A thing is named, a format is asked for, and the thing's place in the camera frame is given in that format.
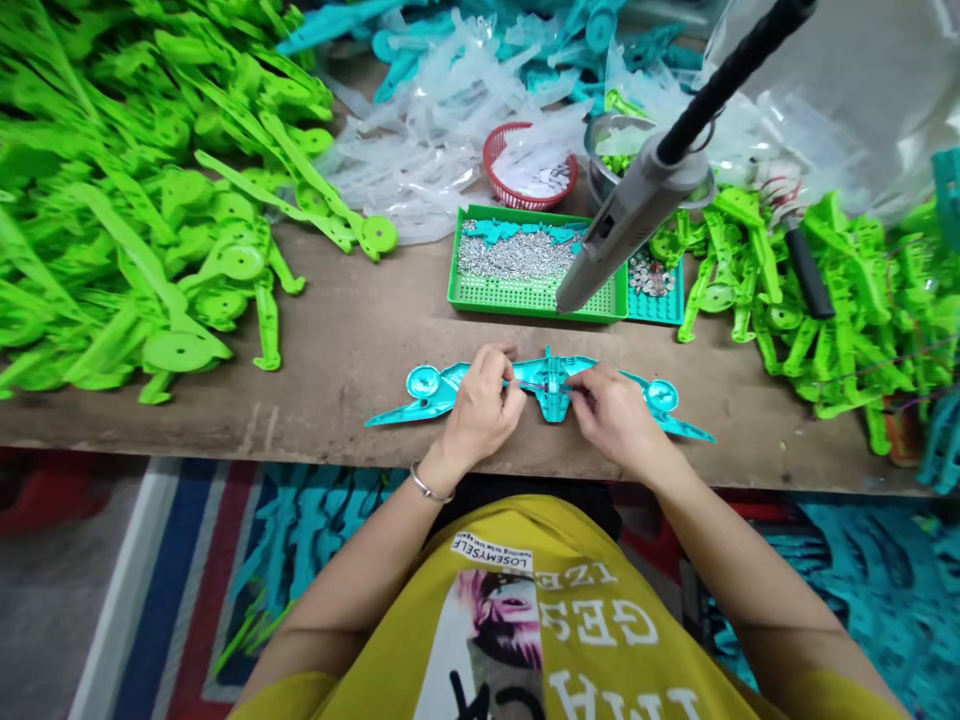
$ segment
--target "gray floor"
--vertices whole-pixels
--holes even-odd
[[[0,538],[0,717],[62,720],[96,628],[146,460],[102,469],[96,517]]]

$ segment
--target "silver screw pile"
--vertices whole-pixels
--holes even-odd
[[[570,268],[574,255],[570,247],[580,242],[580,233],[565,243],[553,243],[549,233],[518,232],[510,238],[487,245],[482,237],[460,236],[461,275],[500,280],[530,280],[561,276]]]

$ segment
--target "left hand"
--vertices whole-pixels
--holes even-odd
[[[516,357],[516,345],[484,345],[460,383],[437,445],[461,476],[499,450],[520,422],[526,395],[513,374]],[[504,380],[510,383],[506,389]]]

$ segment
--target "yellow t-shirt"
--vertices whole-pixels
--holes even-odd
[[[797,679],[791,720],[899,717],[831,673]],[[342,678],[304,673],[233,720],[772,720],[670,615],[620,548],[548,496],[483,507],[438,533]]]

